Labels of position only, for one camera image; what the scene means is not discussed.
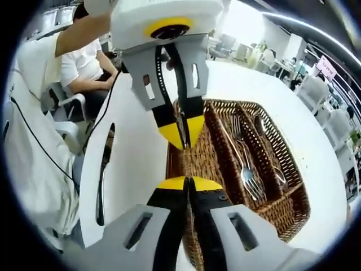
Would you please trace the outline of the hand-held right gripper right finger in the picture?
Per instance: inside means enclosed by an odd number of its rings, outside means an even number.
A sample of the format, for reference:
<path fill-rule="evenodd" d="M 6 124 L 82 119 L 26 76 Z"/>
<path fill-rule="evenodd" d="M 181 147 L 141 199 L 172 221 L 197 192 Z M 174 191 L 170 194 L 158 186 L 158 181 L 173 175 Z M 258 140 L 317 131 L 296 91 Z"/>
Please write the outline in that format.
<path fill-rule="evenodd" d="M 248 207 L 230 204 L 218 183 L 190 177 L 188 192 L 205 270 L 307 270 L 319 260 Z"/>

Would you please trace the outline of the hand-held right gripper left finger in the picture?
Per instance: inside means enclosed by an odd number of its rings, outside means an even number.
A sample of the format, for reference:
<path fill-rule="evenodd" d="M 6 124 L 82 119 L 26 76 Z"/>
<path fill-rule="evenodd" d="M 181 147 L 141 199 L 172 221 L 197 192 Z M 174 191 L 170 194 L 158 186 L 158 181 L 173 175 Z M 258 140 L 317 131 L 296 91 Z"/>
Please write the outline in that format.
<path fill-rule="evenodd" d="M 163 180 L 147 204 L 138 204 L 105 227 L 85 249 L 84 270 L 175 270 L 186 225 L 187 178 Z"/>

